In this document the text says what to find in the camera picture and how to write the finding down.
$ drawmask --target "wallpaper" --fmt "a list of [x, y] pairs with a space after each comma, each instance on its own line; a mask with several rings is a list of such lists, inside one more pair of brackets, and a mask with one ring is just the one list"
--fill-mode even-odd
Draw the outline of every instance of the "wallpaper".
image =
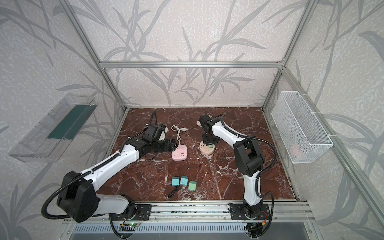
[[295, 194], [300, 200], [309, 202], [325, 240], [384, 239], [384, 229], [332, 149], [313, 163], [292, 164], [271, 116], [280, 92], [292, 90], [281, 77], [265, 115]]
[[306, 2], [70, 0], [103, 61], [278, 61]]
[[127, 106], [262, 106], [275, 68], [114, 68]]
[[384, 1], [318, 5], [289, 69], [384, 197]]
[[[63, 176], [102, 160], [123, 114], [56, 1], [0, 2], [0, 235], [53, 239], [62, 220], [40, 209]], [[24, 163], [9, 151], [67, 94], [94, 96], [95, 111], [56, 163]], [[48, 209], [63, 214], [55, 204]]]

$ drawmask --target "red marble tabletop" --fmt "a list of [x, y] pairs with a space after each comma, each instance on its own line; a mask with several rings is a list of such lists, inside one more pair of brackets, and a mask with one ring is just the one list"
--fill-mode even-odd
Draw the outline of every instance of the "red marble tabletop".
[[[148, 123], [153, 108], [131, 108], [122, 126], [112, 152], [117, 151], [127, 137], [140, 132]], [[188, 147], [188, 158], [174, 161], [170, 152], [156, 157], [145, 157], [123, 168], [110, 178], [99, 190], [99, 194], [126, 194], [136, 201], [164, 201], [173, 190], [172, 177], [187, 176], [197, 182], [196, 192], [181, 187], [169, 200], [241, 200], [244, 194], [242, 174], [237, 170], [233, 149], [224, 141], [215, 146], [211, 157], [199, 151], [203, 129], [196, 125], [203, 114], [216, 116], [226, 113], [224, 121], [237, 131], [272, 141], [261, 108], [157, 108], [158, 123], [165, 124], [167, 138], [176, 139], [172, 125], [187, 127], [181, 132], [181, 144]], [[273, 151], [261, 143], [267, 166], [273, 159]], [[294, 199], [290, 184], [280, 159], [261, 177], [261, 192], [271, 191], [275, 199]]]

